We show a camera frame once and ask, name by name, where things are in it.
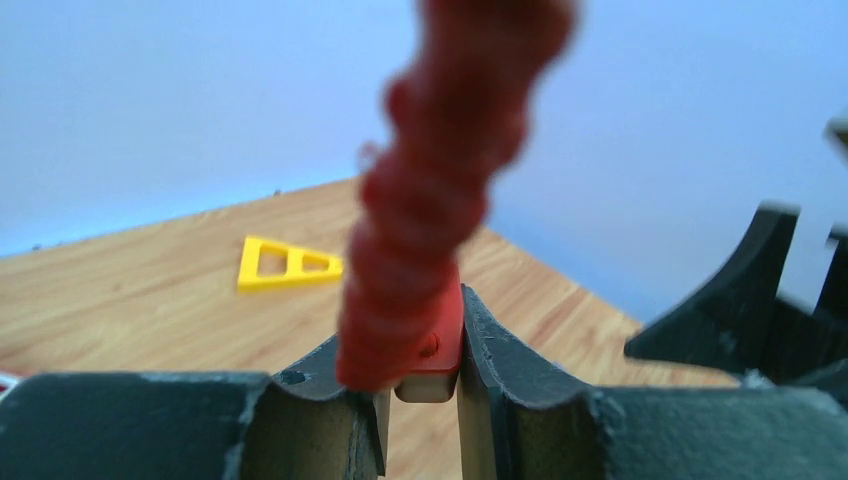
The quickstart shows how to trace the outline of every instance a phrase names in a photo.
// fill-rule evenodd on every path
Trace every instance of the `yellow triangular piece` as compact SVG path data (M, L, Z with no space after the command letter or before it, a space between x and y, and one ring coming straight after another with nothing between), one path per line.
M277 254L286 259L286 272L259 275L259 258L263 253ZM304 264L320 265L317 270L305 270ZM339 280L342 259L329 253L289 245L283 242L248 236L239 268L238 291L258 292L273 288L298 287Z

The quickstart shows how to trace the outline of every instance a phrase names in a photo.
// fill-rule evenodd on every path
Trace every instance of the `red object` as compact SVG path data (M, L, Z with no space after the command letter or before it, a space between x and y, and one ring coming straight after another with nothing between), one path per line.
M455 270L449 287L439 297L439 312L430 335L418 352L412 374L449 374L462 363L462 334L465 331L465 302L459 270Z
M563 0L420 6L424 45L389 87L395 138L365 177L351 235L336 375L352 390L394 386L421 363L454 301L457 248L483 221L486 188L523 143L530 91L574 20Z

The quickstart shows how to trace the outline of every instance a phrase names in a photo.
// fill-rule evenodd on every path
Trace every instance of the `black plastic part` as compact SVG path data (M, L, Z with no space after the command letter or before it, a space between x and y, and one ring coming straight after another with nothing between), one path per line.
M795 380L793 384L828 392L844 408L848 408L848 360L834 362Z
M469 287L465 355L457 384L465 479L566 478L590 444L564 444L568 415L547 410L589 385L551 364L500 325Z
M848 478L848 414L826 393L592 387L464 295L465 479Z
M737 375L760 369L797 220L797 210L761 206L721 270L630 339L624 354Z
M828 123L827 127L828 134L848 151L848 113L845 116L834 118Z
M848 323L848 227L834 228L829 239L836 244L822 286L816 312L826 312Z
M848 358L848 236L831 232L836 250L812 313L777 294L796 220L761 207L718 274L630 339L625 355L734 375L757 370L778 385Z
M264 373L32 377L0 401L3 480L375 479L388 394L334 380L331 339Z

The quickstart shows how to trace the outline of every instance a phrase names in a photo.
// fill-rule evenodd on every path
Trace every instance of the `light blue wall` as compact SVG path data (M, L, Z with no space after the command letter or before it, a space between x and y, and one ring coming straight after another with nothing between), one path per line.
M587 2L492 226L641 319L733 250L760 200L804 210L810 304L848 169L848 2ZM411 2L30 0L0 14L0 254L343 178L387 130Z

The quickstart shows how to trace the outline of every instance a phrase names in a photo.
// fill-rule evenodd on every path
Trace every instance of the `wood grain surface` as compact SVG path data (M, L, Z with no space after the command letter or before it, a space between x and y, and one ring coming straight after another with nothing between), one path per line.
M355 180L0 260L0 369L278 371L334 333L340 284L235 293L246 235L344 253ZM724 385L622 357L639 325L489 230L463 281L551 361L596 384ZM393 401L392 479L460 478L456 403Z

